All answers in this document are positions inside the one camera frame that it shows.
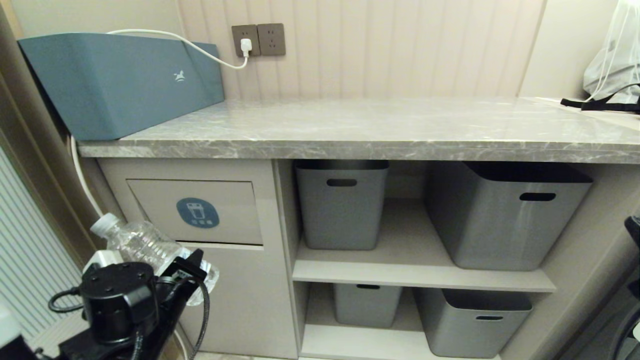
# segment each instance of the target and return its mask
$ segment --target black cable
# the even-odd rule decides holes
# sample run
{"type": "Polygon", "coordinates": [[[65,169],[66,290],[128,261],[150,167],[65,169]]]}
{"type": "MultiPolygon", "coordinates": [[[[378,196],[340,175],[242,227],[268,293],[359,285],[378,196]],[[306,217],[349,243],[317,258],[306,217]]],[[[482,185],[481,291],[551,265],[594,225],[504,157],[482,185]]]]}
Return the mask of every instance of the black cable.
{"type": "Polygon", "coordinates": [[[139,360],[140,354],[142,354],[142,343],[144,336],[140,330],[136,331],[136,342],[133,345],[133,353],[131,354],[131,360],[139,360]]]}
{"type": "Polygon", "coordinates": [[[39,347],[36,348],[33,353],[38,357],[39,360],[53,360],[53,357],[51,356],[46,356],[44,354],[44,349],[39,347]]]}
{"type": "Polygon", "coordinates": [[[80,295],[80,288],[73,287],[69,290],[61,291],[53,295],[48,303],[49,310],[53,311],[54,313],[70,313],[71,311],[80,310],[84,307],[84,305],[82,304],[73,305],[69,307],[59,307],[56,305],[56,301],[58,301],[58,299],[65,296],[69,296],[69,295],[76,295],[76,296],[80,295]]]}
{"type": "Polygon", "coordinates": [[[197,277],[186,277],[180,280],[173,287],[171,292],[169,292],[169,295],[167,295],[165,301],[171,301],[175,297],[177,291],[190,281],[195,281],[198,284],[198,287],[200,287],[200,291],[202,291],[202,297],[204,298],[204,311],[202,313],[202,327],[200,328],[200,335],[198,335],[198,341],[196,341],[196,345],[193,346],[193,351],[191,352],[191,355],[188,359],[193,360],[196,357],[198,350],[200,350],[200,346],[202,345],[202,342],[204,340],[204,334],[207,331],[207,324],[209,323],[209,310],[211,308],[211,300],[209,298],[209,291],[207,290],[207,286],[202,280],[198,279],[197,277]]]}

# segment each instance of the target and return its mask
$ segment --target plastic water bottle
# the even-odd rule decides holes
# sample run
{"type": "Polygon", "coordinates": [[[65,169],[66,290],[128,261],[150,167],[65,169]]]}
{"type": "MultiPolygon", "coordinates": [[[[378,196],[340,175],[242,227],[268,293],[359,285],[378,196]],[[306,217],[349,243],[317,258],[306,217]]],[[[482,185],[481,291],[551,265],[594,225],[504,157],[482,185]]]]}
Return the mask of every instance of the plastic water bottle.
{"type": "MultiPolygon", "coordinates": [[[[171,240],[147,221],[125,223],[114,214],[107,213],[91,226],[91,232],[107,240],[107,249],[119,250],[125,261],[141,261],[153,267],[160,276],[177,256],[188,258],[191,251],[171,240]]],[[[220,271],[202,260],[200,268],[207,272],[204,284],[209,293],[220,276],[220,271]]],[[[187,301],[188,306],[204,301],[200,288],[187,301]]]]}

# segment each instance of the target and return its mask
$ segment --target teal box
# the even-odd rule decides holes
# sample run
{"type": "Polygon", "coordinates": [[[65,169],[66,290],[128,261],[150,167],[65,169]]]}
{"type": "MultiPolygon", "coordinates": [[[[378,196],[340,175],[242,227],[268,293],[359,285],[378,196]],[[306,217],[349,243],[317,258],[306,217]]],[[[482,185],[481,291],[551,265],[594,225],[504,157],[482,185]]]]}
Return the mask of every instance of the teal box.
{"type": "Polygon", "coordinates": [[[179,40],[64,33],[19,44],[78,140],[118,139],[225,100],[220,65],[179,40]]]}

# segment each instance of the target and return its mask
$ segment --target radiator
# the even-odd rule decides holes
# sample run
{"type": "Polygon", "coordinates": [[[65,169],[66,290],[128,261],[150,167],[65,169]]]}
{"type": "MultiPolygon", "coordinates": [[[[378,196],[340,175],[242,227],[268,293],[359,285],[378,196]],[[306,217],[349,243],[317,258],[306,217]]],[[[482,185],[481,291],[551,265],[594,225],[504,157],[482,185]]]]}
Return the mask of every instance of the radiator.
{"type": "MultiPolygon", "coordinates": [[[[31,339],[65,317],[47,309],[55,293],[77,286],[81,273],[0,148],[0,301],[31,339]]],[[[79,297],[60,299],[70,306],[79,297]]]]}

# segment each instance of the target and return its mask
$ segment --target double wall socket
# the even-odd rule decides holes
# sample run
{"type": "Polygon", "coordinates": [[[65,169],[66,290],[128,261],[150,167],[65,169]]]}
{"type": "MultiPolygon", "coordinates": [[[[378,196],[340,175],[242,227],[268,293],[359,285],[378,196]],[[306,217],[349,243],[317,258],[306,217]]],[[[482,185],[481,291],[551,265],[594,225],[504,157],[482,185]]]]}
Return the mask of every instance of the double wall socket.
{"type": "Polygon", "coordinates": [[[253,50],[249,56],[278,56],[285,55],[287,48],[284,42],[284,24],[259,24],[232,26],[236,55],[242,57],[240,39],[251,39],[253,50]]]}

